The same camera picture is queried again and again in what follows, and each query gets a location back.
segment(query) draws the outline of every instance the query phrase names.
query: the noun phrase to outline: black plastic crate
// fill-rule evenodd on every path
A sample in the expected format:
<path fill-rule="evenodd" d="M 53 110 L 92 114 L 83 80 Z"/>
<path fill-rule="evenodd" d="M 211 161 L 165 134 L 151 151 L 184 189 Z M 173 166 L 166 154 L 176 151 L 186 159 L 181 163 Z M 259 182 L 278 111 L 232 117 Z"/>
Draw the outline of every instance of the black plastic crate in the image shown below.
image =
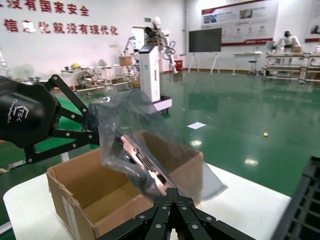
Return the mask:
<path fill-rule="evenodd" d="M 305 166 L 272 240 L 320 240 L 320 158 Z"/>

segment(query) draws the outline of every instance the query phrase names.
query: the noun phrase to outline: person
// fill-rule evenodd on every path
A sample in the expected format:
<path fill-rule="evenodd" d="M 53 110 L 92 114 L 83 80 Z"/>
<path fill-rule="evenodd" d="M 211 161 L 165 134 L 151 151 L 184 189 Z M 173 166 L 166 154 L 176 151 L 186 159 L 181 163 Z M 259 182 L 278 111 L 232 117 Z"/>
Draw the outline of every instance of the person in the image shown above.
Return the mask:
<path fill-rule="evenodd" d="M 280 38 L 277 46 L 281 49 L 281 52 L 292 52 L 294 47 L 301 47 L 298 38 L 288 30 L 284 32 L 284 37 Z"/>

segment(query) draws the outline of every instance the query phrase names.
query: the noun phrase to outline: robotic arm station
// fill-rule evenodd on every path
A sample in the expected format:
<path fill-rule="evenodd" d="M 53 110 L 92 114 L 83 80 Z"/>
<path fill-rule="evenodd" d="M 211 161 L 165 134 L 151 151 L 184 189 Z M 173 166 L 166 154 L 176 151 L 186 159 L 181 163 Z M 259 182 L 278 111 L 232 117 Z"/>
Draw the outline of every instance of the robotic arm station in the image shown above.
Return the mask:
<path fill-rule="evenodd" d="M 172 107 L 172 99 L 160 94 L 159 48 L 163 48 L 162 57 L 169 61 L 169 70 L 176 74 L 178 73 L 174 61 L 176 42 L 170 42 L 170 32 L 168 30 L 159 30 L 161 24 L 159 17 L 155 17 L 152 23 L 153 29 L 145 28 L 148 44 L 144 45 L 139 51 L 141 90 L 147 94 L 158 111 L 168 112 L 169 108 Z"/>

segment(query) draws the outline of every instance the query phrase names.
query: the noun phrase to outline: white wall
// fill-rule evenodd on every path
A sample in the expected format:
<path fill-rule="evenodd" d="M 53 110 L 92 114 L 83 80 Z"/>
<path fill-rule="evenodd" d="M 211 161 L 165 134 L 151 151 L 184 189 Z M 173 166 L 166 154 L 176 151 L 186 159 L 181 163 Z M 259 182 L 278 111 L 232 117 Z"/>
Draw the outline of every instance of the white wall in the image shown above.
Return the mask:
<path fill-rule="evenodd" d="M 245 0 L 187 0 L 187 32 L 201 29 L 201 10 L 216 8 L 224 5 L 247 2 Z M 311 12 L 312 0 L 279 0 L 274 39 L 277 41 L 283 36 L 285 30 L 289 30 L 296 35 L 301 42 L 305 51 L 313 51 L 316 43 L 304 43 L 305 30 L 309 15 Z M 256 48 L 264 52 L 264 45 L 260 46 L 228 46 L 222 47 L 219 54 L 219 67 L 221 69 L 233 68 L 233 53 L 253 52 Z M 191 54 L 187 54 L 187 64 L 191 60 Z M 197 53 L 197 59 L 200 62 L 199 67 L 210 69 L 213 63 L 213 53 Z M 249 59 L 238 59 L 237 68 L 242 70 L 249 69 Z M 261 57 L 260 66 L 263 65 L 264 59 Z"/>
<path fill-rule="evenodd" d="M 66 4 L 73 3 L 80 8 L 89 9 L 90 16 L 41 12 L 39 1 L 36 1 L 37 11 L 29 11 L 20 1 L 23 9 L 7 8 L 7 2 L 2 1 L 0 8 L 0 48 L 14 77 L 23 77 L 19 66 L 30 64 L 35 69 L 36 76 L 46 79 L 52 74 L 60 74 L 60 70 L 72 63 L 83 67 L 94 66 L 99 59 L 108 65 L 118 63 L 118 56 L 124 50 L 127 40 L 132 36 L 132 27 L 151 26 L 144 22 L 144 17 L 161 18 L 161 28 L 171 32 L 170 40 L 176 41 L 177 54 L 183 53 L 183 22 L 184 0 L 59 0 Z M 4 19 L 13 19 L 19 23 L 19 33 L 7 32 L 3 25 Z M 22 32 L 22 21 L 32 21 L 37 32 Z M 50 24 L 50 34 L 40 33 L 39 21 Z M 52 23 L 61 22 L 86 25 L 116 26 L 118 35 L 82 35 L 53 33 Z M 169 70 L 163 61 L 163 70 Z"/>

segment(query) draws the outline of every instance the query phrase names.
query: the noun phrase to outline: white robot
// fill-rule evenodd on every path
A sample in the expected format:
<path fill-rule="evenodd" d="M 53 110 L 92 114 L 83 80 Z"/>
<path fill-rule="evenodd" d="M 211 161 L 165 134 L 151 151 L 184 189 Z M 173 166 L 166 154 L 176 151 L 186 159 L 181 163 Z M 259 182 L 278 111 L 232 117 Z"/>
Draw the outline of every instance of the white robot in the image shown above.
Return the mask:
<path fill-rule="evenodd" d="M 160 45 L 164 47 L 164 52 L 162 57 L 165 60 L 169 61 L 169 70 L 172 71 L 174 74 L 177 74 L 176 69 L 176 63 L 174 61 L 174 54 L 176 53 L 175 41 L 170 41 L 169 36 L 170 32 L 168 30 L 159 30 L 159 27 L 161 25 L 161 20 L 158 16 L 156 16 L 153 21 L 153 30 L 150 27 L 145 28 L 145 33 L 148 35 L 148 37 L 152 40 L 154 40 L 155 44 Z"/>
<path fill-rule="evenodd" d="M 163 58 L 169 61 L 169 69 L 176 74 L 176 63 L 174 62 L 173 56 L 176 52 L 174 49 L 176 43 L 169 41 L 169 31 L 158 30 L 161 23 L 159 17 L 155 17 L 152 23 L 154 30 L 150 27 L 145 28 L 145 33 L 148 35 L 149 42 L 152 44 L 144 45 L 139 51 L 141 90 L 148 95 L 157 111 L 168 111 L 172 106 L 172 99 L 160 95 L 158 44 L 164 47 Z"/>
<path fill-rule="evenodd" d="M 294 47 L 301 47 L 298 38 L 293 36 L 290 31 L 284 32 L 284 37 L 280 38 L 277 46 L 281 53 L 292 52 Z"/>

